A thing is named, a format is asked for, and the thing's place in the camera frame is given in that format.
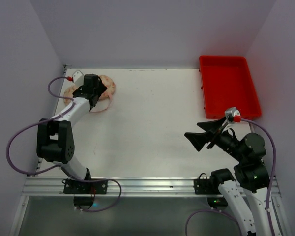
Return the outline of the floral mesh laundry bag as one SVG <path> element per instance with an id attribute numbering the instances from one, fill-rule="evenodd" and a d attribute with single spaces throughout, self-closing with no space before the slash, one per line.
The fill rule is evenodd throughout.
<path id="1" fill-rule="evenodd" d="M 113 94 L 116 92 L 116 84 L 109 76 L 99 75 L 99 77 L 101 78 L 104 86 L 107 88 L 106 91 L 99 97 L 99 100 L 101 101 L 101 100 L 109 99 L 109 103 L 108 103 L 108 106 L 103 110 L 95 111 L 94 109 L 92 109 L 91 110 L 92 113 L 101 113 L 107 110 L 113 100 Z M 78 87 L 75 84 L 73 84 L 72 86 L 69 86 L 65 90 L 63 96 L 73 98 L 73 92 L 77 89 Z"/>

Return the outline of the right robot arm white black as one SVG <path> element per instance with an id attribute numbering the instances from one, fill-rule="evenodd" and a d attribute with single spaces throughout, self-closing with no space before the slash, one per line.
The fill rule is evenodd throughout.
<path id="1" fill-rule="evenodd" d="M 213 171 L 209 180 L 227 201 L 241 235 L 276 235 L 271 221 L 271 181 L 262 161 L 266 154 L 264 139 L 256 133 L 248 133 L 238 140 L 227 118 L 197 125 L 203 133 L 184 134 L 197 151 L 205 144 L 208 149 L 218 146 L 238 162 L 234 174 L 229 169 L 220 169 Z"/>

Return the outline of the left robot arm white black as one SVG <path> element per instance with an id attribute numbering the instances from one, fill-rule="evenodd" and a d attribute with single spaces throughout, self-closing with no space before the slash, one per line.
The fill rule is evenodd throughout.
<path id="1" fill-rule="evenodd" d="M 82 76 L 82 83 L 72 96 L 58 96 L 70 103 L 50 119 L 41 119 L 37 130 L 37 156 L 60 167 L 70 178 L 90 182 L 89 169 L 75 156 L 73 126 L 97 104 L 107 90 L 96 74 Z"/>

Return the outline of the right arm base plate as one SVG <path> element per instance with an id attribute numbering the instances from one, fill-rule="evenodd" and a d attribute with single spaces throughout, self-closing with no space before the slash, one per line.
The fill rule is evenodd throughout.
<path id="1" fill-rule="evenodd" d="M 201 173 L 193 180 L 193 187 L 196 195 L 219 195 L 220 192 L 207 177 L 206 173 Z"/>

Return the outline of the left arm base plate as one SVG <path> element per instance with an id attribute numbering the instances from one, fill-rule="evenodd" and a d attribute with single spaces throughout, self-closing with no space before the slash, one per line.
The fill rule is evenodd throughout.
<path id="1" fill-rule="evenodd" d="M 80 182 L 72 179 L 63 179 L 64 194 L 106 194 L 108 181 L 100 180 L 92 183 Z"/>

